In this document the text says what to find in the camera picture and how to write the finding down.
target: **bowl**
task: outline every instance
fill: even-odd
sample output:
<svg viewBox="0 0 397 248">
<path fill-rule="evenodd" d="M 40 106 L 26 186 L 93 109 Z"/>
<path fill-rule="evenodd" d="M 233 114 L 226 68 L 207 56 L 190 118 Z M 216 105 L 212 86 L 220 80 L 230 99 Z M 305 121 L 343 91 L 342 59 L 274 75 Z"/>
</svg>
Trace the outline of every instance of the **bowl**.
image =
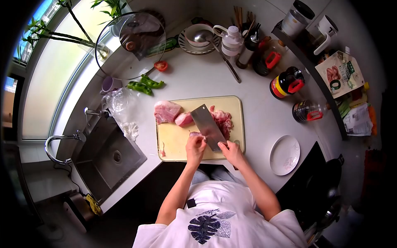
<svg viewBox="0 0 397 248">
<path fill-rule="evenodd" d="M 204 47 L 209 45 L 209 41 L 204 41 L 204 42 L 195 42 L 193 41 L 194 35 L 197 33 L 199 30 L 208 30 L 211 31 L 211 33 L 214 33 L 212 31 L 212 27 L 208 26 L 207 24 L 193 24 L 190 27 L 188 27 L 185 31 L 185 38 L 187 39 L 187 42 L 195 48 L 197 47 Z"/>
<path fill-rule="evenodd" d="M 192 47 L 193 50 L 196 50 L 196 51 L 204 51 L 204 50 L 208 50 L 208 49 L 210 49 L 210 47 L 212 47 L 211 43 L 208 43 L 208 45 L 206 45 L 206 46 L 193 46 L 191 44 L 189 44 L 189 45 Z"/>
</svg>

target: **faucet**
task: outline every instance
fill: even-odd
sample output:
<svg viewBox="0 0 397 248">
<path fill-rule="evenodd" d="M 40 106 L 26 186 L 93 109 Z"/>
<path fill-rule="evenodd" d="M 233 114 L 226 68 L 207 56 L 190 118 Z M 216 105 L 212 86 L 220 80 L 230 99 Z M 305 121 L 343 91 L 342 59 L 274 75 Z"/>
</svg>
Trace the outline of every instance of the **faucet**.
<svg viewBox="0 0 397 248">
<path fill-rule="evenodd" d="M 100 116 L 102 114 L 102 111 L 99 110 L 99 113 L 94 111 L 94 110 L 90 110 L 89 108 L 85 108 L 84 109 L 84 114 L 85 114 L 85 118 L 87 120 L 87 125 L 89 126 L 90 123 L 88 123 L 88 115 L 97 115 Z"/>
<path fill-rule="evenodd" d="M 44 145 L 44 150 L 46 151 L 47 156 L 50 158 L 50 160 L 53 161 L 54 163 L 58 163 L 58 164 L 61 164 L 61 165 L 67 165 L 67 164 L 70 164 L 72 162 L 71 158 L 68 158 L 68 159 L 66 159 L 64 161 L 58 160 L 58 159 L 54 158 L 51 155 L 50 150 L 48 148 L 48 144 L 51 141 L 53 141 L 53 140 L 62 140 L 62 139 L 75 139 L 75 140 L 81 140 L 81 141 L 85 142 L 87 140 L 87 138 L 84 135 L 83 131 L 77 130 L 77 132 L 75 134 L 73 134 L 73 135 L 54 135 L 54 136 L 51 136 L 50 138 L 48 138 L 46 140 L 46 143 Z"/>
</svg>

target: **glass pot lid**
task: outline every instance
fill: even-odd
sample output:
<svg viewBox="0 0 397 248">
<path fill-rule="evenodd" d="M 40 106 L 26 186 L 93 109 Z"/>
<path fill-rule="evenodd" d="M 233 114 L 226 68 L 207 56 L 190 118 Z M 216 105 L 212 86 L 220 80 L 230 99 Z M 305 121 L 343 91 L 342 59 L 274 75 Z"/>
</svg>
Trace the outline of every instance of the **glass pot lid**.
<svg viewBox="0 0 397 248">
<path fill-rule="evenodd" d="M 130 12 L 110 21 L 95 44 L 100 70 L 120 80 L 151 71 L 166 48 L 164 26 L 163 17 L 155 11 Z"/>
</svg>

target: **sink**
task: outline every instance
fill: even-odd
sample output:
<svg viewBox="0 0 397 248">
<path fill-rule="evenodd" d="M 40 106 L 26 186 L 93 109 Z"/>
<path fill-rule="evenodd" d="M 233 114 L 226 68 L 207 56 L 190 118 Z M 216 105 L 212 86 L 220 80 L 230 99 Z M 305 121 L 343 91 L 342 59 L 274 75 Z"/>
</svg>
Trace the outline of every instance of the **sink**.
<svg viewBox="0 0 397 248">
<path fill-rule="evenodd" d="M 79 142 L 72 156 L 81 178 L 100 205 L 146 159 L 111 117 L 99 118 L 86 142 Z"/>
</svg>

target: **leaf print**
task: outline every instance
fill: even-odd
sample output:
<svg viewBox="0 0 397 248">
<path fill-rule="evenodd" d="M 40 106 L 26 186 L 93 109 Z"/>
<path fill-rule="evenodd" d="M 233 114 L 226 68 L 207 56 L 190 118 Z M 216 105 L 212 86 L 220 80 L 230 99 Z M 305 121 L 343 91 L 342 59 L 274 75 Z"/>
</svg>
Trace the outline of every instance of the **leaf print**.
<svg viewBox="0 0 397 248">
<path fill-rule="evenodd" d="M 226 212 L 223 212 L 223 213 L 220 213 L 220 214 L 216 215 L 216 218 L 229 219 L 229 218 L 233 217 L 235 214 L 236 213 L 233 213 L 232 211 L 226 211 Z"/>
<path fill-rule="evenodd" d="M 199 216 L 197 219 L 192 219 L 189 223 L 188 230 L 192 231 L 190 234 L 200 244 L 204 244 L 210 239 L 210 236 L 217 232 L 217 229 L 221 227 L 219 219 L 213 218 L 216 214 L 208 216 Z"/>
<path fill-rule="evenodd" d="M 220 227 L 216 231 L 215 235 L 219 237 L 230 238 L 230 234 L 231 234 L 230 222 L 222 219 L 218 219 L 218 222 L 220 223 Z"/>
</svg>

